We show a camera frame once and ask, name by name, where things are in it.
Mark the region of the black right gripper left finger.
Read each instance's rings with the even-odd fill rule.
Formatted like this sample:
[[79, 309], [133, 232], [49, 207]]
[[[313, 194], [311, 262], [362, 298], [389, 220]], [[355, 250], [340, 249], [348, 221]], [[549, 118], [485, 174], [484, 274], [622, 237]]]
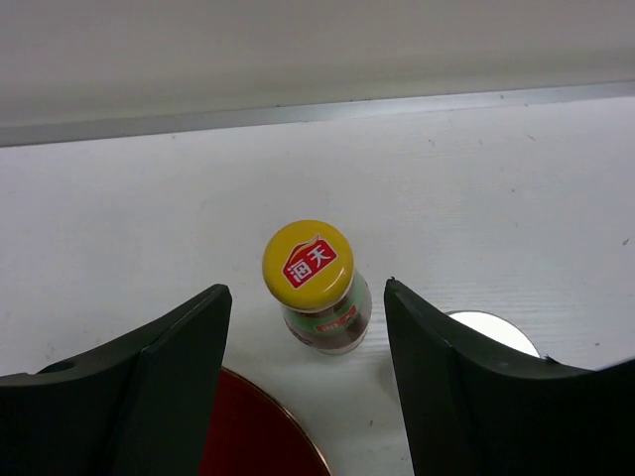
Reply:
[[197, 474], [231, 307], [214, 285], [89, 351], [2, 377], [2, 474]]

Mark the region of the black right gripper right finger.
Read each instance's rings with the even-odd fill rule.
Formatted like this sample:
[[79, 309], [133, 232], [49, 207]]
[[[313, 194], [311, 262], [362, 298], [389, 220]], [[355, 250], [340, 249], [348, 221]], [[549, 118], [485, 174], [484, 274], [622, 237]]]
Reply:
[[630, 475], [634, 364], [539, 358], [455, 320], [397, 280], [389, 344], [418, 475]]

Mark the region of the sauce bottle yellow cap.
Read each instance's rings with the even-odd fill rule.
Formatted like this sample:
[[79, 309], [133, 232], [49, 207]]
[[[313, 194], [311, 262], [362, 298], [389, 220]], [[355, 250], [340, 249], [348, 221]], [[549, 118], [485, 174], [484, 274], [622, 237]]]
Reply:
[[332, 225], [299, 220], [278, 230], [264, 250], [262, 276], [300, 342], [338, 355], [364, 339], [371, 293], [348, 240]]

